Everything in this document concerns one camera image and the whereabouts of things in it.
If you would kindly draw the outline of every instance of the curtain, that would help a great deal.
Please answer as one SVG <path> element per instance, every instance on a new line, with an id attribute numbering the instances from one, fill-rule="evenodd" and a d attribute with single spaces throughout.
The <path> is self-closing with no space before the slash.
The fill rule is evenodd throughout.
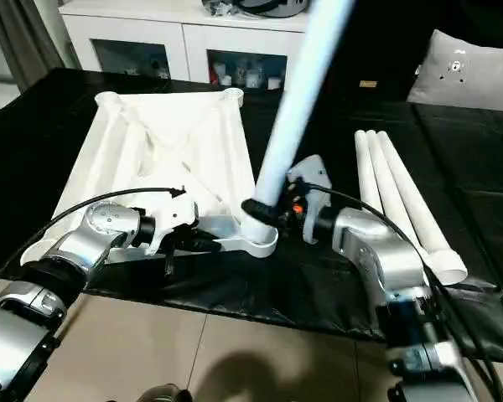
<path id="1" fill-rule="evenodd" d="M 64 66 L 34 0 L 0 0 L 0 46 L 21 92 Z"/>

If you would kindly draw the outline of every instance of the black cable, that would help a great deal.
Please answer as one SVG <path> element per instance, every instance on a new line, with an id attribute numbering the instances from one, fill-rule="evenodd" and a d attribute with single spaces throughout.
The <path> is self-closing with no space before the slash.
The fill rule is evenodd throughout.
<path id="1" fill-rule="evenodd" d="M 344 198 L 346 201 L 352 202 L 353 204 L 356 204 L 372 214 L 374 214 L 376 217 L 380 218 L 385 224 L 387 224 L 391 229 L 393 229 L 404 241 L 406 241 L 408 244 L 412 245 L 412 247 L 416 250 L 416 252 L 419 254 L 419 251 L 417 251 L 417 248 L 413 245 L 413 243 L 408 239 L 408 237 L 404 234 L 404 232 L 389 218 L 387 218 L 383 213 L 380 211 L 374 209 L 371 207 L 369 204 L 361 201 L 360 199 L 351 197 L 348 194 L 342 193 L 340 191 L 333 190 L 331 188 L 326 188 L 319 186 L 317 184 L 312 184 L 312 183 L 302 183 L 304 186 L 307 186 L 308 189 L 313 189 L 313 190 L 318 190 L 323 193 L 329 193 L 332 195 L 336 195 L 338 197 Z M 456 301 L 451 297 L 449 291 L 445 288 L 443 283 L 436 277 L 434 272 L 428 267 L 428 265 L 425 264 L 422 256 L 419 254 L 419 257 L 421 258 L 421 261 L 423 263 L 423 269 L 425 271 L 425 274 L 427 275 L 429 285 L 431 289 L 434 287 L 439 290 L 440 294 L 442 297 L 445 299 L 451 310 L 453 311 L 453 314 L 457 317 L 457 319 L 460 322 L 460 325 L 464 328 L 464 330 L 467 332 L 468 337 L 471 339 L 471 342 L 473 342 L 475 350 L 477 353 L 481 356 L 481 360 L 486 366 L 486 370 L 488 371 L 488 376 L 484 372 L 484 370 L 478 365 L 478 362 L 473 362 L 472 364 L 475 367 L 475 371 L 477 374 L 481 377 L 485 385 L 488 387 L 488 390 L 490 393 L 494 396 L 494 399 L 497 402 L 503 402 L 503 384 L 501 383 L 501 380 L 499 376 L 497 375 L 497 372 L 495 371 L 495 367 L 490 361 L 490 358 L 488 357 L 488 354 L 486 353 L 485 349 L 482 346 L 482 343 L 480 342 L 479 338 L 477 335 L 474 333 L 473 329 L 471 326 L 468 324 L 467 320 L 464 317 L 464 314 L 460 311 L 458 305 L 456 304 Z M 459 341 L 461 341 L 461 338 L 455 334 L 451 334 L 453 338 L 457 338 Z M 459 348 L 465 350 L 465 346 L 462 342 L 460 342 Z"/>
<path id="2" fill-rule="evenodd" d="M 6 262 L 0 267 L 0 278 L 6 272 L 8 267 L 17 259 L 17 257 L 28 248 L 34 241 L 36 241 L 41 235 L 44 234 L 49 228 L 55 225 L 57 222 L 65 218 L 66 216 L 72 214 L 73 212 L 84 208 L 86 205 L 96 203 L 97 201 L 102 201 L 103 199 L 108 199 L 111 197 L 117 197 L 118 195 L 126 195 L 126 194 L 134 194 L 134 193 L 171 193 L 172 196 L 180 195 L 184 192 L 184 190 L 178 190 L 175 188 L 165 188 L 165 187 L 146 187 L 146 188 L 129 188 L 127 190 L 114 191 L 112 193 L 106 193 L 99 195 L 97 197 L 93 197 L 83 201 L 67 210 L 57 215 L 55 218 L 52 218 L 45 226 L 39 229 L 35 234 L 33 234 L 28 240 L 24 242 L 17 250 L 11 254 L 11 256 L 6 260 Z"/>

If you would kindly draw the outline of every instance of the glass cabinet door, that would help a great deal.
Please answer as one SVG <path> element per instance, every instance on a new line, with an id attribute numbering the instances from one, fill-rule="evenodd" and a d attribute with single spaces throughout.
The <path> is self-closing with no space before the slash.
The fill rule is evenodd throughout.
<path id="1" fill-rule="evenodd" d="M 283 89 L 303 33 L 184 24 L 190 80 L 262 90 Z"/>
<path id="2" fill-rule="evenodd" d="M 63 15 L 84 70 L 189 80 L 180 23 Z"/>
<path id="3" fill-rule="evenodd" d="M 139 44 L 118 40 L 92 39 L 101 70 L 108 73 L 171 78 L 163 44 Z"/>
<path id="4" fill-rule="evenodd" d="M 207 59 L 211 84 L 264 90 L 283 88 L 285 55 L 207 49 Z"/>

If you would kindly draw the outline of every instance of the black plastic sheet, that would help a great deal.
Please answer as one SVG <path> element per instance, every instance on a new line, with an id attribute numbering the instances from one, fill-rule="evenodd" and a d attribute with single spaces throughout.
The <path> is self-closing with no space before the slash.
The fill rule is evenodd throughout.
<path id="1" fill-rule="evenodd" d="M 95 115 L 96 93 L 213 89 L 56 70 L 0 111 L 0 262 L 50 218 Z M 278 93 L 245 95 L 241 117 L 255 175 L 279 99 Z M 390 135 L 468 267 L 469 277 L 451 288 L 454 299 L 490 357 L 503 361 L 503 113 L 402 102 L 336 105 L 323 99 L 297 159 L 318 153 L 334 188 L 356 197 L 357 129 Z M 306 245 L 287 236 L 263 260 L 231 252 L 180 257 L 174 263 L 172 278 L 164 278 L 163 260 L 106 265 L 88 292 L 382 340 L 371 329 L 358 272 L 329 245 Z"/>

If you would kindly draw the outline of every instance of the white pvc pipe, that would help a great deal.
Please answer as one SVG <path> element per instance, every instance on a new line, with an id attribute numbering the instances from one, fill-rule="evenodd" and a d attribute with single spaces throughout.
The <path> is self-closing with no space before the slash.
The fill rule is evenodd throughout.
<path id="1" fill-rule="evenodd" d="M 380 212 L 382 210 L 382 202 L 378 193 L 378 185 L 376 184 L 375 171 L 372 168 L 371 153 L 369 152 L 369 144 L 367 143 L 366 132 L 358 130 L 354 134 L 355 155 L 358 162 L 358 180 L 360 182 L 360 199 L 372 208 Z"/>
<path id="2" fill-rule="evenodd" d="M 355 0 L 320 0 L 313 2 L 309 25 L 290 85 L 282 98 L 267 152 L 262 161 L 254 199 L 273 206 L 277 203 L 285 175 L 293 165 L 314 103 L 328 71 L 341 34 L 348 23 Z M 269 228 L 247 215 L 242 234 L 262 244 Z"/>
<path id="3" fill-rule="evenodd" d="M 376 183 L 386 216 L 391 219 L 400 230 L 402 230 L 411 242 L 417 242 L 416 232 L 413 230 L 412 222 L 402 203 L 401 195 L 397 190 L 395 180 L 387 166 L 386 157 L 382 152 L 380 141 L 374 130 L 366 133 L 369 152 L 371 154 L 372 167 L 375 171 Z"/>
<path id="4" fill-rule="evenodd" d="M 461 282 L 468 275 L 464 262 L 451 250 L 387 133 L 380 131 L 378 138 L 417 237 L 429 254 L 434 273 L 444 285 Z"/>

